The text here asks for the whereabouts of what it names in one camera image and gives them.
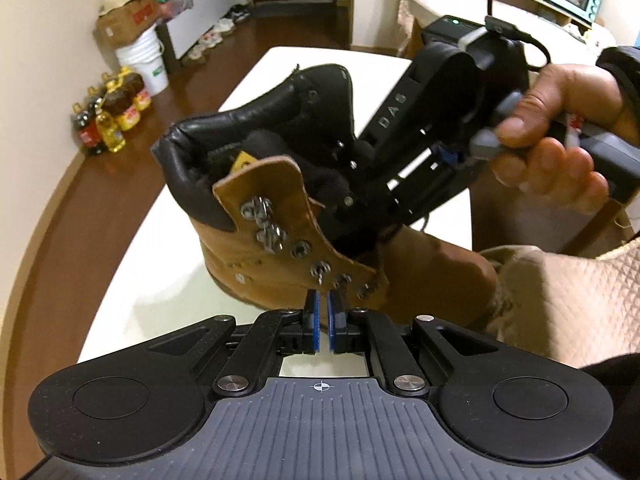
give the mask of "cardboard box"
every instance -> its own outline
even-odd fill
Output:
[[[100,16],[96,27],[104,42],[113,48],[133,43],[160,16],[157,0],[131,0]]]

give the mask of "boot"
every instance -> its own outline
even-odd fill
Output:
[[[207,269],[263,308],[300,308],[309,288],[341,286],[351,306],[398,323],[418,314],[478,323],[496,279],[479,254],[405,226],[348,254],[323,235],[323,218],[349,193],[335,149],[355,140],[351,102],[345,68],[312,67],[241,108],[174,124],[156,143]]]

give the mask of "white tabletop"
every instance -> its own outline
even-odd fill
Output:
[[[422,26],[446,14],[476,23],[484,23],[486,16],[486,0],[408,0],[408,2],[410,12]],[[495,0],[493,14],[496,18],[513,23],[544,44],[554,63],[593,65],[596,62],[596,54],[590,52],[584,43],[573,38],[555,23]],[[526,44],[525,53],[530,64],[541,66],[545,63],[544,55],[534,46]]]
[[[272,48],[229,96],[221,110],[236,108],[269,91],[296,67],[338,63],[353,79],[353,108],[359,133],[409,61],[361,52],[320,48]],[[468,190],[431,214],[427,232],[471,248]],[[187,215],[165,187],[133,238],[102,300],[79,361],[86,361],[216,314],[231,314],[238,324],[261,313],[222,292],[204,266],[200,243]],[[306,377],[366,375],[355,355],[334,356],[321,339],[319,356],[284,359],[281,375]]]

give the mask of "wooden floor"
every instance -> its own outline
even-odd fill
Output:
[[[171,77],[123,152],[83,163],[38,252],[15,324],[2,406],[8,480],[42,457],[26,415],[32,389],[76,362],[116,267],[162,188],[150,145],[172,121],[216,110],[272,46],[345,48],[347,35],[344,15],[249,20],[205,66]],[[476,249],[532,243],[557,250],[586,222],[522,200],[488,174],[482,177],[472,189]],[[621,236],[611,230],[595,250],[618,245]]]

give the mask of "white bucket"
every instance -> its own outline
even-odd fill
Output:
[[[162,61],[162,43],[158,40],[156,26],[148,28],[130,45],[116,49],[121,66],[129,66],[145,81],[146,90],[156,95],[169,85]]]

